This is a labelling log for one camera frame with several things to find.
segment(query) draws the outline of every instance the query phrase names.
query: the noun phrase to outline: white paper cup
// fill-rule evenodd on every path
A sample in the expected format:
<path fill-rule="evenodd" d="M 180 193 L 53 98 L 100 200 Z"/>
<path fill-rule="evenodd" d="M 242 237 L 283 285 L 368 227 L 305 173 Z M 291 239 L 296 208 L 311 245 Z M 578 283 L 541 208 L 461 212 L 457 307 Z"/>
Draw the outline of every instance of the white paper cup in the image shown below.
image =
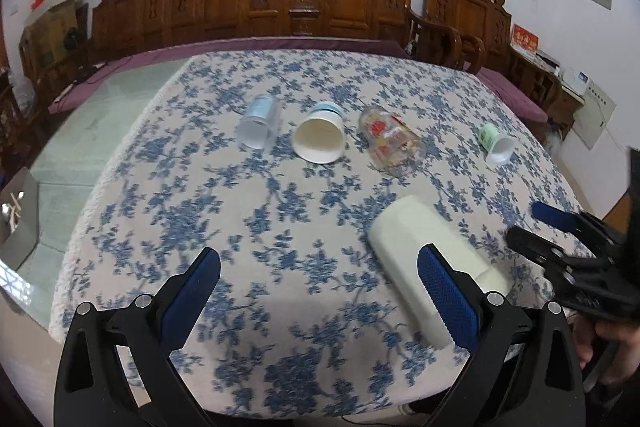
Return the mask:
<path fill-rule="evenodd" d="M 291 137 L 294 152 L 303 160 L 325 164 L 344 152 L 344 111 L 334 102 L 319 102 Z"/>

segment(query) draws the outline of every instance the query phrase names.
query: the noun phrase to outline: red decoration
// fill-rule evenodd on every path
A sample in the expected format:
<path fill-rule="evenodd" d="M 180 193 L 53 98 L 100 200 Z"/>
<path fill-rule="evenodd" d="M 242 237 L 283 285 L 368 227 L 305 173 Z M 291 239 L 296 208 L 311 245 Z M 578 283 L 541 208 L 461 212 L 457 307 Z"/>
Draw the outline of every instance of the red decoration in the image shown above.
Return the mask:
<path fill-rule="evenodd" d="M 386 129 L 386 123 L 383 121 L 375 121 L 371 124 L 371 134 L 376 138 Z"/>
<path fill-rule="evenodd" d="M 526 51 L 535 53 L 538 50 L 538 37 L 517 24 L 513 25 L 512 40 Z"/>

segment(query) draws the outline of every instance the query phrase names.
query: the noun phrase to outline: plastic cup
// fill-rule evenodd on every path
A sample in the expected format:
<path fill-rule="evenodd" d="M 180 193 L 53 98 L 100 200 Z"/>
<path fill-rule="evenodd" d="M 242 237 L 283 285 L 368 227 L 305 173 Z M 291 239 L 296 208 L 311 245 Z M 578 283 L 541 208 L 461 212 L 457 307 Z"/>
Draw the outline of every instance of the plastic cup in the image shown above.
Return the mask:
<path fill-rule="evenodd" d="M 294 152 L 311 163 L 335 162 L 344 151 L 344 117 L 336 103 L 317 103 L 293 133 Z"/>
<path fill-rule="evenodd" d="M 236 127 L 236 137 L 241 146 L 270 151 L 278 137 L 280 113 L 280 100 L 275 96 L 256 96 Z"/>
<path fill-rule="evenodd" d="M 511 159 L 518 140 L 500 133 L 492 123 L 485 123 L 478 135 L 478 141 L 487 152 L 485 161 L 493 165 L 504 165 Z"/>

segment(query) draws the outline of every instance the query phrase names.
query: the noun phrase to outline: person's hand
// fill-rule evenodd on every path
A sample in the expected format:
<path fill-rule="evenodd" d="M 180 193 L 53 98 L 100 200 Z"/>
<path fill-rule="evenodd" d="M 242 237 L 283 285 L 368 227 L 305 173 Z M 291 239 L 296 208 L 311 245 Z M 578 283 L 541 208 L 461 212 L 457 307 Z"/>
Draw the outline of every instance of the person's hand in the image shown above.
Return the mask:
<path fill-rule="evenodd" d="M 605 385 L 622 383 L 630 378 L 640 365 L 640 325 L 635 323 L 595 323 L 581 315 L 574 320 L 573 329 L 575 350 L 580 361 L 580 368 L 589 363 L 593 357 L 592 342 L 596 337 L 620 341 L 620 349 L 610 367 L 600 381 Z"/>

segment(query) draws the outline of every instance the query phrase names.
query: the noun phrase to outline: table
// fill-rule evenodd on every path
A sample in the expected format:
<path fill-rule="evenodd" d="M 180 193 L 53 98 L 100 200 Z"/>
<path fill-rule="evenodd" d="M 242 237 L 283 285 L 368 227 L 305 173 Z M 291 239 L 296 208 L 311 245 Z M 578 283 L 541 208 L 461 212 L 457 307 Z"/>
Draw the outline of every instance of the table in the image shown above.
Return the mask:
<path fill-rule="evenodd" d="M 283 100 L 266 155 L 243 152 L 234 129 L 251 99 Z M 290 146 L 319 100 L 347 113 L 346 151 L 312 165 Z M 424 136 L 428 155 L 404 178 L 373 169 L 356 123 L 380 103 Z M 492 122 L 519 140 L 489 168 L 476 136 Z M 206 245 L 222 276 L 172 362 L 204 409 L 231 415 L 343 415 L 413 401 L 448 387 L 466 352 L 434 351 L 366 243 L 372 220 L 419 194 L 514 280 L 508 298 L 550 298 L 540 272 L 501 234 L 519 224 L 577 252 L 536 222 L 529 203 L 578 205 L 533 136 L 475 77 L 412 60 L 329 51 L 193 57 L 122 140 L 79 218 L 52 305 L 62 341 L 75 307 L 128 305 L 183 272 Z M 130 383 L 135 365 L 121 353 Z"/>
<path fill-rule="evenodd" d="M 41 326 L 49 326 L 67 243 L 95 182 L 140 112 L 185 61 L 111 77 L 68 117 L 31 166 L 40 237 L 17 273 L 0 261 L 0 285 Z"/>

